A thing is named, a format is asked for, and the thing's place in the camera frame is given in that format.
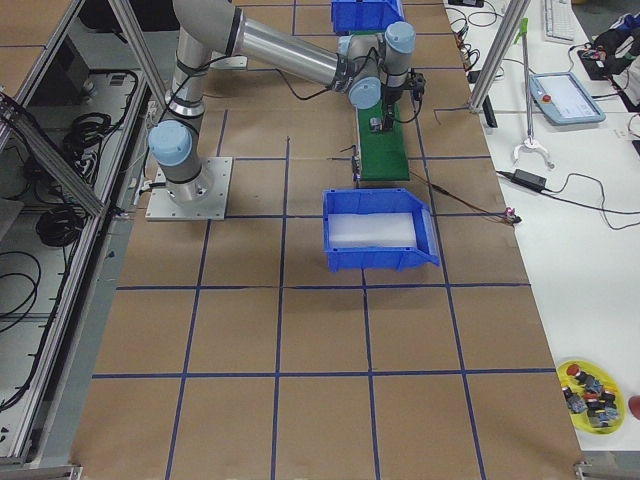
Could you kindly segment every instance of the grid floor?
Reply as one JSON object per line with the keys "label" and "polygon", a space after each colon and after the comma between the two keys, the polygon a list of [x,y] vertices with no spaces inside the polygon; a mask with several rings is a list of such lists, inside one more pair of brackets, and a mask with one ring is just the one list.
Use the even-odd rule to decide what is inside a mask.
{"label": "grid floor", "polygon": [[[260,3],[247,14],[334,48],[328,3]],[[478,118],[434,114],[469,95],[443,6],[405,11],[428,87],[397,185],[432,205],[442,268],[331,273],[321,192],[352,187],[348,102],[300,104],[256,63],[211,74],[200,153],[235,157],[229,217],[141,206],[74,446],[87,478],[573,478],[513,230],[420,179],[505,208]]]}

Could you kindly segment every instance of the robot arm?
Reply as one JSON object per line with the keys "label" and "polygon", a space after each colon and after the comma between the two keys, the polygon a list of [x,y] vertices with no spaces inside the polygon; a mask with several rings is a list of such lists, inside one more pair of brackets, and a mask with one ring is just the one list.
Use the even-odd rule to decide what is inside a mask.
{"label": "robot arm", "polygon": [[214,51],[223,56],[246,55],[346,93],[356,108],[371,108],[382,99],[383,130],[393,128],[394,105],[404,90],[412,90],[414,98],[418,94],[421,100],[422,76],[410,70],[415,31],[408,23],[394,23],[384,34],[341,37],[339,51],[332,53],[255,22],[226,0],[174,0],[174,10],[181,30],[167,101],[168,111],[178,122],[170,120],[154,128],[149,147],[177,202],[206,196],[213,182],[206,178],[196,152],[204,114],[202,66]]}
{"label": "robot arm", "polygon": [[[404,22],[391,25],[385,35],[344,37],[347,40],[341,42],[340,51],[332,53],[253,21],[225,0],[174,0],[174,10],[182,26],[174,92],[216,51],[260,60],[347,93],[356,108],[370,108],[378,103],[387,84],[389,88],[404,84],[415,45],[415,31]],[[194,81],[187,83],[202,83],[198,78],[196,73]],[[201,94],[201,86],[189,85],[175,95],[171,109],[187,117],[200,114],[202,107],[188,110],[201,101],[197,98]]]}

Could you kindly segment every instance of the metal pole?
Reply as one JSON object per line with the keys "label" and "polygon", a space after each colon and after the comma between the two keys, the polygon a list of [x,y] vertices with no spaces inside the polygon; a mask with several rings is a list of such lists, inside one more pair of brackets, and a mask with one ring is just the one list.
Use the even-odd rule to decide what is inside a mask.
{"label": "metal pole", "polygon": [[491,84],[500,68],[500,64],[507,54],[511,42],[513,42],[513,39],[518,33],[520,21],[524,17],[529,3],[531,3],[531,0],[511,0],[511,2],[509,2],[507,11],[500,24],[500,29],[489,49],[487,60],[482,67],[480,76],[476,81],[476,86],[469,99],[469,109],[472,112],[478,112],[482,109],[484,99],[487,98]]}
{"label": "metal pole", "polygon": [[109,0],[109,4],[118,19],[120,28],[127,36],[133,55],[144,72],[144,76],[149,84],[151,93],[159,105],[165,104],[165,86],[158,71],[158,67],[153,61],[149,47],[144,41],[142,28],[136,18],[136,14],[129,3],[129,0]]}
{"label": "metal pole", "polygon": [[11,101],[6,100],[5,96],[0,93],[0,121],[2,118],[11,121],[22,132],[38,162],[49,175],[68,190],[89,215],[94,217],[102,215],[105,206],[93,192],[93,189],[78,176],[31,122],[14,110]]}
{"label": "metal pole", "polygon": [[524,94],[527,98],[527,135],[533,141],[533,99],[531,98],[531,78],[529,77],[529,44],[527,43],[527,32],[522,35],[522,55],[524,56]]}

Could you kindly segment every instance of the electronic component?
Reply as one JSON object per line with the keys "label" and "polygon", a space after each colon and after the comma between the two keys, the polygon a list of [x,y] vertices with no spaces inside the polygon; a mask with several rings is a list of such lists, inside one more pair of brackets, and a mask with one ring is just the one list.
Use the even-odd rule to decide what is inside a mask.
{"label": "electronic component", "polygon": [[531,75],[531,96],[556,125],[599,123],[607,117],[571,72]]}
{"label": "electronic component", "polygon": [[542,30],[545,40],[573,43],[576,36],[571,0],[544,0]]}
{"label": "electronic component", "polygon": [[525,170],[520,170],[518,168],[513,173],[502,171],[499,171],[498,173],[503,177],[508,178],[511,183],[515,183],[522,187],[528,188],[529,190],[533,190],[534,192],[540,193],[543,190],[546,190],[546,178],[527,172]]}
{"label": "electronic component", "polygon": [[578,58],[587,75],[589,75],[589,78],[594,81],[608,81],[609,79],[605,76],[604,63],[602,63],[602,60],[594,58],[589,53],[589,50],[578,50]]}
{"label": "electronic component", "polygon": [[484,0],[449,0],[449,5],[482,8],[484,7]]}

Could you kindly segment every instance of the metal shelf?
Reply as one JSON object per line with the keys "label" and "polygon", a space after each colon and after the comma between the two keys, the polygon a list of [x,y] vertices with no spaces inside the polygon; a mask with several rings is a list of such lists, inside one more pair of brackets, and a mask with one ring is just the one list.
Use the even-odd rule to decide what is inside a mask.
{"label": "metal shelf", "polygon": [[[115,131],[106,143],[98,170],[94,191],[96,196],[105,203],[110,202],[138,113],[146,95],[146,84],[140,73],[137,72],[137,74],[138,88],[131,98],[127,117],[122,127]],[[116,122],[122,115],[126,96],[132,91],[133,81],[131,77],[127,76],[124,82],[114,82],[114,75],[117,74],[100,73],[93,76],[96,95],[88,104],[70,107],[34,107],[29,110],[56,143],[62,140],[73,119],[79,115],[89,112],[107,113],[111,116],[112,121]],[[3,160],[0,161],[0,192],[3,194],[7,191],[15,192],[15,183],[17,180],[21,180],[19,155],[15,149],[12,149],[12,152],[5,152],[6,158],[4,159],[2,155],[0,153],[0,159]],[[10,397],[15,391],[15,387],[24,384],[28,377],[33,364],[33,357],[29,355],[35,353],[40,344],[42,327],[46,324],[54,307],[55,298],[64,278],[65,260],[69,254],[69,248],[63,251],[61,248],[43,245],[35,233],[35,223],[40,217],[40,212],[47,210],[50,206],[38,203],[31,193],[25,195],[21,200],[24,201],[26,207],[2,239],[0,252],[23,250],[32,253],[41,263],[42,279],[38,288],[38,299],[29,316],[11,330],[0,334],[0,401]],[[58,312],[51,324],[30,389],[14,407],[0,413],[0,427],[8,430],[3,433],[5,438],[0,442],[0,465],[23,462],[32,446],[30,443],[32,429],[36,418],[43,415],[41,402],[44,391],[56,364],[63,339],[67,334],[67,326],[74,303],[104,222],[105,219],[102,217],[87,219],[77,243],[76,254],[71,263],[68,278],[62,285]],[[33,262],[26,257],[17,255],[0,257],[0,274],[10,271],[19,271],[35,276],[36,268]],[[19,277],[13,277],[5,279],[4,283],[0,284],[3,292],[0,298],[0,311],[11,310],[25,298],[25,295],[28,295],[31,287],[29,282],[19,280]]]}

